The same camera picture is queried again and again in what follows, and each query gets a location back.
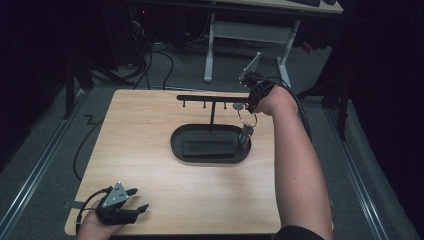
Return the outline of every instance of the wooden tabletop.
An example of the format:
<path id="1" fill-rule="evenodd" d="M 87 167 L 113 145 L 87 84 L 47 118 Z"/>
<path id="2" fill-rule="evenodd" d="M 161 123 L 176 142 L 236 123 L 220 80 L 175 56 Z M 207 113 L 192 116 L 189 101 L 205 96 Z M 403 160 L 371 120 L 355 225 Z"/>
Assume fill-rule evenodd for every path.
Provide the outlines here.
<path id="1" fill-rule="evenodd" d="M 284 8 L 309 12 L 322 13 L 343 13 L 343 8 L 338 2 L 334 5 L 328 5 L 321 0 L 319 7 L 312 7 L 305 4 L 295 3 L 287 0 L 215 0 L 215 2 L 233 3 L 233 4 L 248 4 L 262 7 Z"/>
<path id="2" fill-rule="evenodd" d="M 138 188 L 124 207 L 150 206 L 118 235 L 277 232 L 272 119 L 258 114 L 252 148 L 241 163 L 189 164 L 173 155 L 171 135 L 184 124 L 208 124 L 211 104 L 203 108 L 203 102 L 186 102 L 183 107 L 176 99 L 181 94 L 247 97 L 247 93 L 118 90 L 75 200 L 84 202 L 118 181 L 126 189 Z M 247 111 L 241 113 L 246 121 L 254 121 Z M 227 109 L 217 103 L 215 124 L 242 126 L 232 103 Z M 76 209 L 69 214 L 65 226 L 69 235 L 75 235 L 77 214 Z"/>

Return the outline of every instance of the white desk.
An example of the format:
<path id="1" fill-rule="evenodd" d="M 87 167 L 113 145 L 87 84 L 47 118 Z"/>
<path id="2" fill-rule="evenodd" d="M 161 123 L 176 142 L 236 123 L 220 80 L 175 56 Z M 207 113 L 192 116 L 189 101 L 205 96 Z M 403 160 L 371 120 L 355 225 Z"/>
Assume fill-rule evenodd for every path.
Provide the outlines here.
<path id="1" fill-rule="evenodd" d="M 303 4 L 289 2 L 286 0 L 216 0 L 215 2 L 247 4 L 261 7 L 282 8 L 296 11 L 310 11 L 323 14 L 341 14 L 343 8 L 338 2 L 334 5 L 328 5 L 321 1 L 320 7 L 311 7 Z M 209 31 L 209 48 L 206 57 L 205 66 L 205 82 L 212 81 L 213 73 L 213 44 L 215 37 L 233 38 L 250 41 L 271 42 L 284 44 L 285 48 L 281 57 L 277 58 L 277 64 L 280 71 L 281 79 L 291 86 L 290 79 L 286 69 L 286 61 L 296 37 L 297 29 L 300 21 L 293 23 L 292 27 L 281 28 L 263 25 L 253 25 L 235 22 L 215 21 L 215 14 L 211 14 L 210 31 Z"/>

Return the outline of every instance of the sleeve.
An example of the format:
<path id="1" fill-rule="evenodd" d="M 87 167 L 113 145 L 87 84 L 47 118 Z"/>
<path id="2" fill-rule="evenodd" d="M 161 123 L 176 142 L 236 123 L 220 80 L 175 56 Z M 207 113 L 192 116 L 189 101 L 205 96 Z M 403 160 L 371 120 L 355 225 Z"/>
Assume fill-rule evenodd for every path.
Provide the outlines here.
<path id="1" fill-rule="evenodd" d="M 302 227 L 283 227 L 275 235 L 274 240 L 324 240 L 318 234 Z"/>

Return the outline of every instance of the human hand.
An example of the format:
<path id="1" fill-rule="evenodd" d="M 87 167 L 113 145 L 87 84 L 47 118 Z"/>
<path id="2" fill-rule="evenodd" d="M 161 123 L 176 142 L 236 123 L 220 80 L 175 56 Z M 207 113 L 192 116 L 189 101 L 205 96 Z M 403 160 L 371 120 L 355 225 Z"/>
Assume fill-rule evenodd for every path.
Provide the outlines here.
<path id="1" fill-rule="evenodd" d="M 92 208 L 97 208 L 99 201 L 96 201 Z M 119 231 L 125 225 L 104 225 L 97 218 L 96 213 L 90 210 L 85 216 L 81 228 L 78 232 L 78 240 L 106 240 L 109 239 L 114 233 Z"/>
<path id="2" fill-rule="evenodd" d="M 275 85 L 269 94 L 259 101 L 256 113 L 273 116 L 276 111 L 289 110 L 297 113 L 298 108 L 293 96 L 283 87 Z"/>

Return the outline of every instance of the forearm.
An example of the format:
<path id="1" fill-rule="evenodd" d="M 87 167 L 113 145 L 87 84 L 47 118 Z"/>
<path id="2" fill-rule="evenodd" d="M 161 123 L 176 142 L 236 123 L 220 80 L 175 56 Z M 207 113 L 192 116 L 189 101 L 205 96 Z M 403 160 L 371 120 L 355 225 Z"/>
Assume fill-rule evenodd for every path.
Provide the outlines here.
<path id="1" fill-rule="evenodd" d="M 331 239 L 331 209 L 320 162 L 297 112 L 273 112 L 275 186 L 283 226 L 308 228 Z"/>
<path id="2" fill-rule="evenodd" d="M 87 226 L 87 228 L 81 227 L 77 240 L 108 240 L 112 234 L 108 229 L 97 228 L 97 226 Z"/>

